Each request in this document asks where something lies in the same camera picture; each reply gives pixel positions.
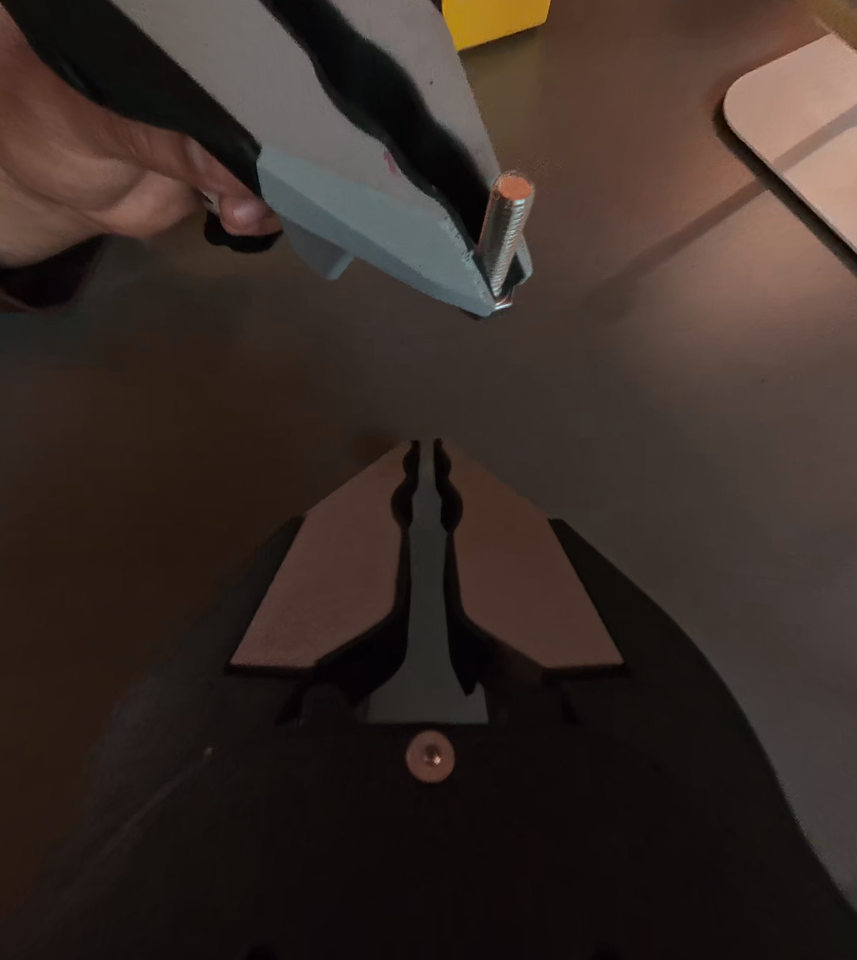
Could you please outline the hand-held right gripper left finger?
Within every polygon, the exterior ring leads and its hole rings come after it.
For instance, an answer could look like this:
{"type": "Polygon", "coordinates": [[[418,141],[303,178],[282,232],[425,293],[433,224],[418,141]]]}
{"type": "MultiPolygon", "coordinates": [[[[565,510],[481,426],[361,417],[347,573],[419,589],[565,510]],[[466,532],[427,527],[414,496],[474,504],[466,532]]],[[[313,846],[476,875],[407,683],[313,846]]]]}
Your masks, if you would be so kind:
{"type": "Polygon", "coordinates": [[[355,706],[398,671],[420,454],[417,440],[390,449],[306,512],[231,672],[331,685],[355,706]]]}

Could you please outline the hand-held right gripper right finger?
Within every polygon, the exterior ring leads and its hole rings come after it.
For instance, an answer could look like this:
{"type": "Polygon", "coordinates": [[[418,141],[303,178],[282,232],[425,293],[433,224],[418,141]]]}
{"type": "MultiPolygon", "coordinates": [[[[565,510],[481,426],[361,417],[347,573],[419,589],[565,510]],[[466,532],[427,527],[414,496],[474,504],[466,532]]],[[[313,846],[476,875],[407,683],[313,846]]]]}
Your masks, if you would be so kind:
{"type": "Polygon", "coordinates": [[[465,693],[513,694],[625,660],[547,514],[440,438],[448,655],[465,693]]]}

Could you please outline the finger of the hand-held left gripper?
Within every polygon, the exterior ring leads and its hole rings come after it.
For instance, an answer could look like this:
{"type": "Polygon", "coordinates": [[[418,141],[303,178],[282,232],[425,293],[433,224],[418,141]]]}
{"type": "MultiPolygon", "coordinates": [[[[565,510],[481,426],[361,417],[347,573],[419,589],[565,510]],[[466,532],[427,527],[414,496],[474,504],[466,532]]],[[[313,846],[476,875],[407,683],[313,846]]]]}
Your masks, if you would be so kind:
{"type": "MultiPolygon", "coordinates": [[[[357,212],[355,254],[424,293],[490,293],[476,259],[499,169],[441,12],[432,2],[272,2],[327,98],[377,141],[402,198],[344,200],[357,212]]],[[[524,239],[509,275],[531,276],[524,239]]]]}
{"type": "MultiPolygon", "coordinates": [[[[293,247],[312,269],[339,277],[362,244],[353,230],[359,213],[344,201],[403,198],[401,177],[387,163],[378,142],[364,144],[330,101],[308,55],[271,13],[272,2],[122,1],[145,28],[156,30],[159,14],[136,2],[204,2],[203,27],[177,27],[173,51],[186,54],[225,50],[241,54],[244,78],[254,82],[253,102],[262,150],[257,172],[262,197],[289,231],[293,247]]],[[[357,258],[371,264],[364,258],[357,258]]],[[[476,317],[497,310],[490,293],[425,293],[476,317]]]]}

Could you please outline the silver threaded bolt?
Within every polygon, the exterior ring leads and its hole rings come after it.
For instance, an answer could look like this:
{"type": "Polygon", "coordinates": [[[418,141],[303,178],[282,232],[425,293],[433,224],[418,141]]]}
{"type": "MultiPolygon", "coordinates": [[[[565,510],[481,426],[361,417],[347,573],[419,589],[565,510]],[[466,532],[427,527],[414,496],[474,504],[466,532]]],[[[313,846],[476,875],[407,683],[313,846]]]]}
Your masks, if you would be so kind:
{"type": "Polygon", "coordinates": [[[509,284],[509,276],[523,244],[534,199],[533,181],[519,171],[500,174],[490,190],[475,259],[497,308],[510,301],[514,287],[509,284]]]}

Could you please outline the person's left hand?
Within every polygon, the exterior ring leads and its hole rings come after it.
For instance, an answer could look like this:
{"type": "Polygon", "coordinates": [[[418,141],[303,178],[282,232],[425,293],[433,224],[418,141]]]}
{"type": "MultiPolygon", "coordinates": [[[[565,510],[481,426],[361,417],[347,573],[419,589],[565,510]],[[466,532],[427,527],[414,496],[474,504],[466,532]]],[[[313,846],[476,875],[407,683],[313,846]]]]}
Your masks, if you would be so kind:
{"type": "Polygon", "coordinates": [[[232,235],[270,235],[271,208],[193,139],[88,101],[43,64],[0,7],[0,267],[101,235],[146,239],[217,202],[232,235]]]}

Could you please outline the yellow plastic bin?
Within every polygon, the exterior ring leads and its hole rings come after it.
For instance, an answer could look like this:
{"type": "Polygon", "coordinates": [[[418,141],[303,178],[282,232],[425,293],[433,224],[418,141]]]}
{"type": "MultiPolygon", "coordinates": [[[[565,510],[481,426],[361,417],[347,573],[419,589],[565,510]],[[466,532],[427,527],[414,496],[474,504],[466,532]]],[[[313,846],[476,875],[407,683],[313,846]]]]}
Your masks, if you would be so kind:
{"type": "Polygon", "coordinates": [[[439,1],[459,52],[507,39],[544,25],[551,1],[439,1]]]}

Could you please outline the white sign stand base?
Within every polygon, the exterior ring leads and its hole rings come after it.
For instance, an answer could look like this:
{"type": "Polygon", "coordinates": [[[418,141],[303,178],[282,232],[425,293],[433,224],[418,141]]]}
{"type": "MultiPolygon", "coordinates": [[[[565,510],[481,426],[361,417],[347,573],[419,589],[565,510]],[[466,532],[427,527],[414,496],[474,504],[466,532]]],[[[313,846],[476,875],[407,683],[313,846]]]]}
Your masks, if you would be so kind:
{"type": "Polygon", "coordinates": [[[857,52],[828,34],[738,78],[739,141],[857,257],[857,52]]]}

